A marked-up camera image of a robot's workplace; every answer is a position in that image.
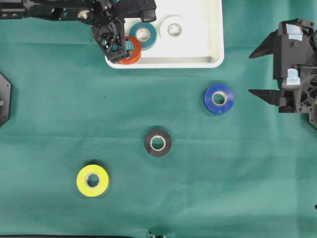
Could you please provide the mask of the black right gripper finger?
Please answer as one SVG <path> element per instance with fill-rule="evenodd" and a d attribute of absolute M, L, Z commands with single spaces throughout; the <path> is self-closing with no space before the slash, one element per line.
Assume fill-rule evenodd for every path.
<path fill-rule="evenodd" d="M 271 32 L 265 40 L 249 55 L 250 59 L 273 54 L 273 42 L 277 31 Z"/>
<path fill-rule="evenodd" d="M 249 89 L 251 94 L 277 106 L 280 113 L 295 113 L 293 92 L 283 90 Z"/>

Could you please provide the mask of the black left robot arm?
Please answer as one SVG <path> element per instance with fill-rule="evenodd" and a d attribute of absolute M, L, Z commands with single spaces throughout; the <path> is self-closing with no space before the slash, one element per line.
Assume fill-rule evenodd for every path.
<path fill-rule="evenodd" d="M 134 49 L 125 38 L 123 23 L 115 23 L 111 0 L 2 0 L 0 18 L 38 18 L 48 21 L 79 21 L 91 26 L 93 38 L 112 63 L 131 56 Z"/>

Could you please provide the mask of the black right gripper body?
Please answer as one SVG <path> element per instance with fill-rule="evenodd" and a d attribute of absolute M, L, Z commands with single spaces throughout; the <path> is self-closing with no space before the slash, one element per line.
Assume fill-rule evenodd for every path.
<path fill-rule="evenodd" d="M 278 90 L 272 93 L 272 104 L 285 113 L 315 112 L 313 70 L 317 68 L 314 23 L 294 19 L 279 24 L 273 40 L 273 78 Z"/>

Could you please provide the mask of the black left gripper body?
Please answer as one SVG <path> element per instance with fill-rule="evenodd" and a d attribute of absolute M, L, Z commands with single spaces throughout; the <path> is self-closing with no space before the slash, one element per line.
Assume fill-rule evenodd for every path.
<path fill-rule="evenodd" d="M 112 63 L 128 57 L 123 17 L 92 15 L 93 37 Z"/>

